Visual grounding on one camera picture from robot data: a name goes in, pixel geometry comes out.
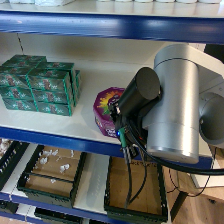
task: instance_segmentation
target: brown cardboard box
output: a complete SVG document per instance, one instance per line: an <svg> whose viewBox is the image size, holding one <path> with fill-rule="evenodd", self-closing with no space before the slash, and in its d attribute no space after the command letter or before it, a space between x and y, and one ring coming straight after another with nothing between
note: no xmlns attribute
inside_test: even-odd
<svg viewBox="0 0 224 224"><path fill-rule="evenodd" d="M140 161L133 161L132 197L139 190L144 178L144 166ZM128 193L127 165L122 158L113 157L110 172L110 206L124 208ZM162 214L157 167L154 163L147 163L147 180L139 196L128 206L128 209L151 214Z"/></svg>
<svg viewBox="0 0 224 224"><path fill-rule="evenodd" d="M81 152L74 151L74 156L71 157L71 150L68 149L45 146L43 151L50 150L53 152L58 150L57 155L41 155L34 169L32 170L32 173L46 175L52 178L49 179L30 175L25 187L69 197L73 184L55 180L54 178L60 178L73 182L79 164ZM41 164L40 160L46 157L47 162L45 164ZM69 169L65 170L64 172L60 172L60 166L66 164L69 164Z"/></svg>

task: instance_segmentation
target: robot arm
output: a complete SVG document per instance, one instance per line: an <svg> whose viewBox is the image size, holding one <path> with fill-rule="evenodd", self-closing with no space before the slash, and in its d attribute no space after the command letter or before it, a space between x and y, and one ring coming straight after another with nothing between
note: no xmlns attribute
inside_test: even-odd
<svg viewBox="0 0 224 224"><path fill-rule="evenodd" d="M224 147L223 77L219 60L188 45L165 47L154 70L140 69L111 110L116 130L131 121L150 155L197 163L199 132ZM134 143L128 131L126 138Z"/></svg>

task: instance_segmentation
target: wooden surface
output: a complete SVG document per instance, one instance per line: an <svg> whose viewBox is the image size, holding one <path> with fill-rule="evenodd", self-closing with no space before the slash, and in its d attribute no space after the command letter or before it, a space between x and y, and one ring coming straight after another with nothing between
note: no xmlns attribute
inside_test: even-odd
<svg viewBox="0 0 224 224"><path fill-rule="evenodd" d="M169 171L164 168L164 176L166 183L166 190L172 190L173 184L170 181ZM167 194L167 201L171 209L178 195L175 190ZM224 203L216 202L212 204L205 197L189 198L187 197L181 206L173 224L223 224L224 223Z"/></svg>
<svg viewBox="0 0 224 224"><path fill-rule="evenodd" d="M216 150L216 159L220 165L221 168L224 168L224 156L223 156L223 150L217 149ZM189 174L177 172L177 174L173 173L172 177L178 176L178 186L181 191L190 193L190 194L197 194L202 189L195 188L195 185L190 177ZM212 200L216 200L219 202L224 202L224 187L210 187L206 188L204 192L201 194L201 196L207 197Z"/></svg>

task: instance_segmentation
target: green box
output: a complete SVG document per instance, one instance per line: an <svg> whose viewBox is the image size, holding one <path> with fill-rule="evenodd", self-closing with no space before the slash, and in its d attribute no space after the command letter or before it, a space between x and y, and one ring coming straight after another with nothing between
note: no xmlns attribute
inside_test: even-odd
<svg viewBox="0 0 224 224"><path fill-rule="evenodd" d="M36 105L39 112L63 116L72 116L75 108L73 100L70 104L43 103L36 101Z"/></svg>
<svg viewBox="0 0 224 224"><path fill-rule="evenodd" d="M62 103L68 104L73 100L72 89L68 89L66 92L52 92L32 89L33 97L36 101L45 103Z"/></svg>
<svg viewBox="0 0 224 224"><path fill-rule="evenodd" d="M2 98L33 100L31 90L20 87L0 86L0 95Z"/></svg>
<svg viewBox="0 0 224 224"><path fill-rule="evenodd" d="M0 67L0 86L29 88L26 76L32 68Z"/></svg>
<svg viewBox="0 0 224 224"><path fill-rule="evenodd" d="M2 66L10 68L35 68L38 64L39 62L8 60Z"/></svg>
<svg viewBox="0 0 224 224"><path fill-rule="evenodd" d="M69 73L66 71L33 69L28 74L30 88L66 92L71 88Z"/></svg>
<svg viewBox="0 0 224 224"><path fill-rule="evenodd" d="M64 62L40 62L37 66L39 69L67 71L70 75L70 82L76 80L75 64Z"/></svg>
<svg viewBox="0 0 224 224"><path fill-rule="evenodd" d="M8 110L37 111L33 100L15 100L3 98Z"/></svg>
<svg viewBox="0 0 224 224"><path fill-rule="evenodd" d="M77 89L76 91L73 91L73 99L74 99L75 106L77 105L79 98L80 98L80 90Z"/></svg>
<svg viewBox="0 0 224 224"><path fill-rule="evenodd" d="M46 56L16 54L10 59L10 61L46 62L47 58Z"/></svg>
<svg viewBox="0 0 224 224"><path fill-rule="evenodd" d="M76 79L76 85L79 88L81 85L81 72L80 70L75 70L75 79Z"/></svg>

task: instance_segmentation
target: blue shelf edge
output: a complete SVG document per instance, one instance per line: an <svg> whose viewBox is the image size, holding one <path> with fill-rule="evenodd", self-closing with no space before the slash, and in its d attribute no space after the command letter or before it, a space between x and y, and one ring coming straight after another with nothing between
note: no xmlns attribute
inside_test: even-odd
<svg viewBox="0 0 224 224"><path fill-rule="evenodd" d="M95 212L85 211L85 210L76 209L76 208L65 208L62 206L57 206L57 205L52 205L52 204L47 204L47 203L43 203L43 202L30 200L29 198L25 198L25 197L21 197L21 196L17 196L17 195L12 195L12 201L14 203L32 205L32 206L35 206L38 208L48 209L51 211L61 212L61 213L69 214L69 215L93 219L93 220L111 223L111 224L128 224L123 221L110 219L107 217L106 214L95 213Z"/></svg>
<svg viewBox="0 0 224 224"><path fill-rule="evenodd" d="M86 139L71 138L53 134L24 131L20 129L0 127L0 137L52 147L73 149L82 152L97 153L115 157L123 157L120 145L97 142Z"/></svg>
<svg viewBox="0 0 224 224"><path fill-rule="evenodd" d="M0 11L0 32L224 44L223 27L224 18Z"/></svg>
<svg viewBox="0 0 224 224"><path fill-rule="evenodd" d="M7 213L7 212L0 212L0 216L6 217L6 218L10 218L10 219L17 219L17 220L21 220L21 221L26 221L25 216L18 215L18 214L11 214L11 213Z"/></svg>
<svg viewBox="0 0 224 224"><path fill-rule="evenodd" d="M3 200L3 201L10 201L10 196L9 196L9 194L0 192L0 200Z"/></svg>

